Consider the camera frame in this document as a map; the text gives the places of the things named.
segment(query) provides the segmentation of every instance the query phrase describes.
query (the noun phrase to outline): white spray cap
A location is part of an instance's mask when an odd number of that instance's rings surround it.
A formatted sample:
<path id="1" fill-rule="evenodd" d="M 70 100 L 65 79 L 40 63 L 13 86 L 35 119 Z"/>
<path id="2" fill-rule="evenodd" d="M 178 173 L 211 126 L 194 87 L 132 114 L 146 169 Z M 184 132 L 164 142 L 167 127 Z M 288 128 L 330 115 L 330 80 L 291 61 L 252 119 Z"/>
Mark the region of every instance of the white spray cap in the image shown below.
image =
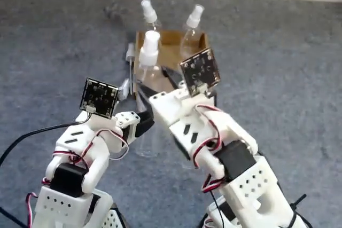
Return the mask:
<path id="1" fill-rule="evenodd" d="M 145 16 L 146 22 L 148 23 L 155 22 L 158 17 L 157 17 L 156 11 L 152 7 L 151 0 L 142 0 L 141 6 L 143 7 L 143 10 L 144 10 L 144 16 Z"/>
<path id="2" fill-rule="evenodd" d="M 135 48 L 135 44 L 134 43 L 129 43 L 128 44 L 128 49 L 127 49 L 127 52 L 126 52 L 126 61 L 130 61 L 132 58 L 134 58 L 134 55 L 135 55 L 135 49 L 134 48 Z"/>
<path id="3" fill-rule="evenodd" d="M 195 5 L 192 13 L 189 15 L 186 25 L 190 28 L 197 28 L 199 22 L 201 21 L 201 16 L 204 11 L 204 7 L 201 5 Z"/>
<path id="4" fill-rule="evenodd" d="M 143 66 L 154 66 L 158 60 L 158 43 L 160 34 L 153 30 L 145 33 L 144 45 L 140 49 L 139 63 Z"/>

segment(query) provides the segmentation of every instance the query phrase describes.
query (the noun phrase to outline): gray carpet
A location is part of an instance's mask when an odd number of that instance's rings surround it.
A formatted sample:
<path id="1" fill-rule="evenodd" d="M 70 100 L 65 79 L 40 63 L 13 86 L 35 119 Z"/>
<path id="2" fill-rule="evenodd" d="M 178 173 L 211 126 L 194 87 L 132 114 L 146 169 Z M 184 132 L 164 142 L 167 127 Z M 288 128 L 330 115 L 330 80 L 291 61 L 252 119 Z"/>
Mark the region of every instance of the gray carpet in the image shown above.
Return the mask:
<path id="1" fill-rule="evenodd" d="M 122 54 L 126 32 L 142 27 L 140 1 L 0 0 L 0 152 L 25 132 L 74 119 L 87 76 L 113 84 L 128 76 Z M 206 8 L 219 107 L 257 139 L 289 201 L 308 194 L 299 211 L 313 227 L 342 227 L 340 4 L 152 1 L 167 29 L 179 29 L 195 3 Z M 25 195 L 39 191 L 61 133 L 26 139 L 0 170 L 0 205 L 23 221 Z M 182 169 L 171 143 L 155 159 L 138 157 L 137 144 L 99 188 L 132 227 L 195 227 L 212 202 L 200 193 L 204 174 Z M 0 216 L 0 227 L 15 226 Z"/>

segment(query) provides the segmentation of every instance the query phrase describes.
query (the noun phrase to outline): clear plastic bottle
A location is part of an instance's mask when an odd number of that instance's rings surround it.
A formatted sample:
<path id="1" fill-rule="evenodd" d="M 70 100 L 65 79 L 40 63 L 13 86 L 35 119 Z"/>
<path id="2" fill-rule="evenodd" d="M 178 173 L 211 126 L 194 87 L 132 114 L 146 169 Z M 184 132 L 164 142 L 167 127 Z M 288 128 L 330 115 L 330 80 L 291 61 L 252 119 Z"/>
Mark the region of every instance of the clear plastic bottle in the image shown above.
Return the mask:
<path id="1" fill-rule="evenodd" d="M 202 32 L 198 25 L 201 20 L 203 11 L 203 6 L 195 5 L 195 8 L 186 21 L 185 35 L 181 41 L 180 46 L 180 53 L 183 60 L 188 59 L 189 57 L 200 51 L 200 49 L 198 49 L 198 45 Z"/>
<path id="2" fill-rule="evenodd" d="M 136 73 L 137 87 L 140 83 L 149 88 L 163 91 L 164 77 L 160 66 L 157 65 L 158 42 L 160 34 L 155 31 L 148 31 L 145 34 L 143 47 L 139 54 L 139 68 Z M 140 156 L 151 158 L 161 152 L 163 129 L 158 127 L 157 122 L 141 136 L 138 141 L 136 153 Z"/>
<path id="3" fill-rule="evenodd" d="M 143 8 L 144 18 L 146 21 L 146 31 L 153 30 L 155 32 L 160 32 L 162 27 L 161 22 L 158 20 L 157 13 L 152 7 L 151 0 L 142 0 L 141 6 Z"/>

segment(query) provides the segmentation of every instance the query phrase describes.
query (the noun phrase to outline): circuit board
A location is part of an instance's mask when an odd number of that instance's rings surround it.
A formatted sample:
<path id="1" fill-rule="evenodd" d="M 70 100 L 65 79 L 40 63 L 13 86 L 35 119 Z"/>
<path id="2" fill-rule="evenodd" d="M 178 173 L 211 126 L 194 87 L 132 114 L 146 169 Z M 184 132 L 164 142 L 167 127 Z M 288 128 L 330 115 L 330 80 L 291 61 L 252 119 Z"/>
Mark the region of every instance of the circuit board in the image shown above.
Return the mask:
<path id="1" fill-rule="evenodd" d="M 180 63 L 182 76 L 191 97 L 200 93 L 204 84 L 210 89 L 221 79 L 212 49 L 204 49 Z"/>
<path id="2" fill-rule="evenodd" d="M 118 87 L 87 78 L 80 109 L 82 111 L 92 109 L 95 115 L 111 119 L 118 97 Z"/>

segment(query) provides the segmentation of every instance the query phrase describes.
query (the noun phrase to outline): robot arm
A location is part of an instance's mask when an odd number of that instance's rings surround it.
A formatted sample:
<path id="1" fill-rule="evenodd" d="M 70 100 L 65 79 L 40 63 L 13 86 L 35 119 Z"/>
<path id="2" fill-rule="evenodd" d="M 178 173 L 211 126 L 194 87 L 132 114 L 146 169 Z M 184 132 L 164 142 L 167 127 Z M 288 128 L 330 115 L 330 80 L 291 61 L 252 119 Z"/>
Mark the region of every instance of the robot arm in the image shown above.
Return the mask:
<path id="1" fill-rule="evenodd" d="M 87 113 L 82 112 L 76 121 L 86 118 Z M 111 154 L 126 154 L 128 145 L 152 125 L 152 117 L 145 113 L 122 112 L 111 119 L 92 115 L 87 123 L 67 128 L 46 169 L 32 227 L 110 227 L 103 221 L 107 217 L 114 227 L 124 227 L 118 213 L 111 210 L 112 197 L 95 188 Z M 76 155 L 84 160 L 82 167 L 75 165 L 81 163 Z"/>
<path id="2" fill-rule="evenodd" d="M 181 87 L 159 93 L 150 102 L 154 116 L 176 138 L 185 156 L 215 180 L 212 189 L 222 194 L 220 211 L 214 203 L 207 210 L 215 227 L 306 228 L 287 202 L 267 160 L 258 155 L 255 139 L 229 114 L 215 108 L 213 97 L 205 93 L 191 97 Z M 217 138 L 221 142 L 215 148 Z"/>

